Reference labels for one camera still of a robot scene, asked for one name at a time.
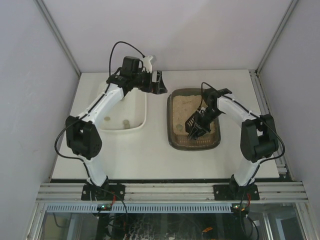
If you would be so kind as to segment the black litter scoop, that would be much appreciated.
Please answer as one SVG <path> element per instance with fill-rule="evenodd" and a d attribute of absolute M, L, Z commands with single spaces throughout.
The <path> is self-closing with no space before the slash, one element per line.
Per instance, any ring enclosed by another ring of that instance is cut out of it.
<path fill-rule="evenodd" d="M 194 125 L 195 125 L 195 120 L 196 120 L 196 117 L 199 115 L 199 112 L 198 111 L 195 111 L 186 121 L 185 121 L 185 131 L 189 134 Z"/>

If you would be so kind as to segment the dark brown litter box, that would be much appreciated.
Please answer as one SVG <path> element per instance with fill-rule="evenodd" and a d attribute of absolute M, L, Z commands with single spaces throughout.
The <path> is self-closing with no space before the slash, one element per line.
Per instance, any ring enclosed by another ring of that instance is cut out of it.
<path fill-rule="evenodd" d="M 216 148 L 221 141 L 220 123 L 215 119 L 211 124 L 211 132 L 199 137 L 196 140 L 188 139 L 185 129 L 186 120 L 197 110 L 201 103 L 200 88 L 181 88 L 174 90 L 167 98 L 166 118 L 167 136 L 169 144 L 180 151 L 203 151 Z M 176 125 L 182 125 L 183 130 L 179 131 Z"/>

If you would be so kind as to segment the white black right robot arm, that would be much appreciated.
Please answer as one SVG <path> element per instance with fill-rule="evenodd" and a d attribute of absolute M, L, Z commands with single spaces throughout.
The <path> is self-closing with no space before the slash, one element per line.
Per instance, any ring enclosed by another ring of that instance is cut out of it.
<path fill-rule="evenodd" d="M 270 114 L 258 115 L 245 108 L 227 89 L 210 87 L 201 92 L 201 105 L 185 122 L 188 138 L 196 140 L 211 132 L 211 123 L 220 115 L 229 116 L 240 127 L 240 150 L 243 159 L 231 180 L 238 187 L 246 187 L 255 180 L 262 163 L 275 160 L 283 141 L 276 132 L 274 118 Z"/>

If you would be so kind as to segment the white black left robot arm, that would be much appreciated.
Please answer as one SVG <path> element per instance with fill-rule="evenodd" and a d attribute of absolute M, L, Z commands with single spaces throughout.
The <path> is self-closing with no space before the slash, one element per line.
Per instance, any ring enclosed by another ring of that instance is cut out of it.
<path fill-rule="evenodd" d="M 142 59 L 124 57 L 122 66 L 108 77 L 104 89 L 96 99 L 79 115 L 70 115 L 65 121 L 66 144 L 75 155 L 74 158 L 83 163 L 87 180 L 93 186 L 103 186 L 108 178 L 99 156 L 103 141 L 98 128 L 105 115 L 133 89 L 155 95 L 168 91 L 160 70 L 153 81 L 155 61 L 154 55 L 147 55 Z"/>

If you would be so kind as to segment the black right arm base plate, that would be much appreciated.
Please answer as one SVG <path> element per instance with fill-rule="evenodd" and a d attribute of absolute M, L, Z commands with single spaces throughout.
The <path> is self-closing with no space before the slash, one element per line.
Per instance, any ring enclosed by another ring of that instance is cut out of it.
<path fill-rule="evenodd" d="M 260 200 L 258 186 L 255 184 L 235 188 L 229 184 L 215 184 L 213 193 L 216 201 L 240 201 L 248 200 L 249 197 L 253 201 Z"/>

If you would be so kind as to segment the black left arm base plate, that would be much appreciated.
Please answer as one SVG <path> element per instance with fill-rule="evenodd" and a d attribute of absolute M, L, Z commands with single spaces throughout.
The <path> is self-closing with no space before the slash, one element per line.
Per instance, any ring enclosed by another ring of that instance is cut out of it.
<path fill-rule="evenodd" d="M 124 200 L 126 187 L 123 184 L 109 184 L 101 187 L 86 183 L 81 192 L 82 201 Z"/>

